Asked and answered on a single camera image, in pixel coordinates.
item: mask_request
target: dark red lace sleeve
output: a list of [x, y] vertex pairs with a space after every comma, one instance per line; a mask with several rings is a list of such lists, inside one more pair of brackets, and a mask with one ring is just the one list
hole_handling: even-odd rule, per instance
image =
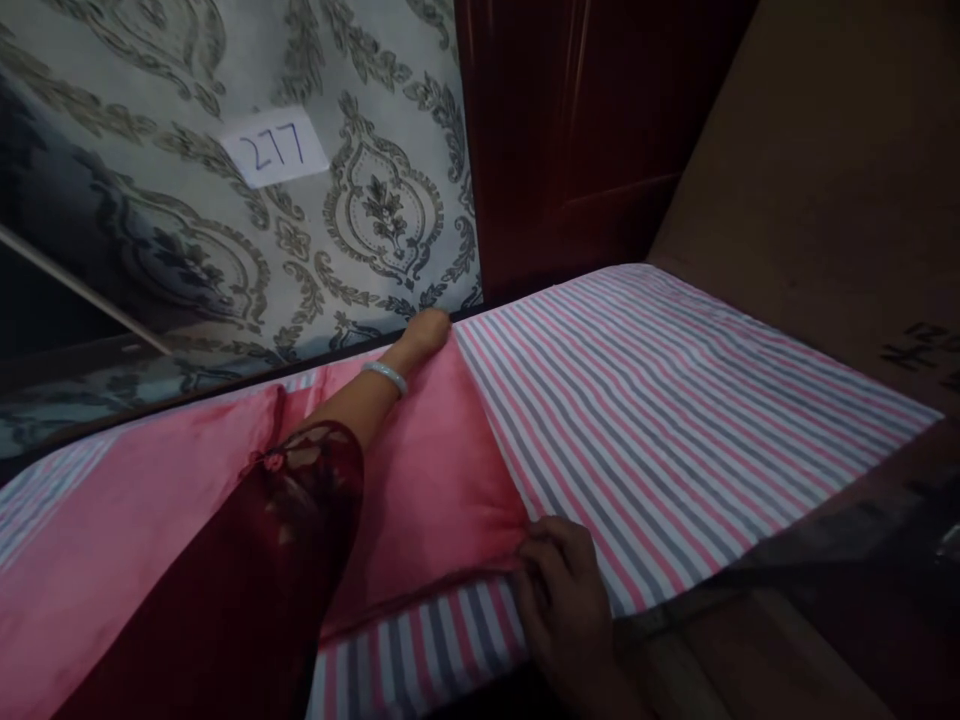
[[292, 524], [290, 530], [296, 535], [319, 535], [330, 542], [331, 532], [351, 525], [337, 522], [339, 515], [358, 515], [363, 451], [345, 425], [323, 420], [294, 433], [257, 460], [283, 519]]
[[302, 717], [362, 499], [363, 453], [339, 423], [256, 453], [56, 720]]

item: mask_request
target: mattress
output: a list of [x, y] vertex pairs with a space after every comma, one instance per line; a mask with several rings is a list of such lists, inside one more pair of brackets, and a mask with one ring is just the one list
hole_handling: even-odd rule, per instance
[[[586, 275], [455, 332], [528, 513], [591, 528], [617, 616], [718, 572], [940, 418], [649, 265]], [[281, 382], [293, 391], [319, 375]], [[52, 453], [0, 491], [0, 586], [132, 426]], [[525, 657], [507, 582], [472, 583], [323, 647], [308, 717], [424, 714]]]

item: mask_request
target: silver bangle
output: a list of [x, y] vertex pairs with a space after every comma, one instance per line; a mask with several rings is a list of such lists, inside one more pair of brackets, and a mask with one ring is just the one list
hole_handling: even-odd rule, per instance
[[403, 379], [403, 376], [394, 370], [392, 367], [387, 367], [383, 363], [364, 363], [364, 370], [373, 370], [373, 372], [380, 373], [385, 378], [393, 382], [397, 386], [397, 390], [400, 391], [400, 397], [403, 397], [407, 394], [407, 381]]

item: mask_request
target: pink satin cloth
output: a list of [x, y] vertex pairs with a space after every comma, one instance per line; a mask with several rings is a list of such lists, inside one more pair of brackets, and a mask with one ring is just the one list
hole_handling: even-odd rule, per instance
[[113, 440], [3, 575], [0, 717], [49, 718], [74, 692], [231, 496], [251, 451], [276, 442], [282, 393], [272, 385]]
[[[315, 400], [329, 398], [371, 359], [328, 366]], [[300, 393], [310, 390], [293, 393], [291, 407]], [[360, 526], [322, 641], [451, 584], [512, 570], [528, 523], [451, 336], [367, 452]]]

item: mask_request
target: number 277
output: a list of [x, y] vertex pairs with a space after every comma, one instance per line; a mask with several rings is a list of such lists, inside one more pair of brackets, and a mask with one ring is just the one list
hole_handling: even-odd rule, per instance
[[[262, 138], [264, 135], [269, 135], [270, 142], [273, 144], [273, 149], [276, 151], [277, 157], [280, 159], [280, 164], [286, 165], [286, 163], [283, 160], [283, 154], [280, 152], [280, 147], [277, 145], [277, 141], [273, 137], [273, 131], [276, 130], [277, 133], [279, 134], [281, 130], [287, 130], [287, 129], [289, 129], [293, 133], [293, 139], [297, 143], [297, 155], [300, 156], [300, 162], [302, 163], [303, 151], [300, 149], [300, 138], [297, 137], [297, 128], [294, 126], [293, 123], [287, 123], [286, 125], [278, 125], [275, 128], [267, 128], [266, 130], [258, 132], [257, 137]], [[253, 148], [253, 159], [254, 159], [254, 162], [256, 163], [257, 170], [263, 170], [263, 168], [265, 168], [267, 165], [273, 162], [273, 158], [267, 158], [263, 162], [260, 161], [260, 148], [257, 147], [256, 142], [254, 142], [253, 140], [247, 137], [242, 137], [240, 138], [240, 140], [242, 140], [243, 142], [250, 143], [250, 146]]]

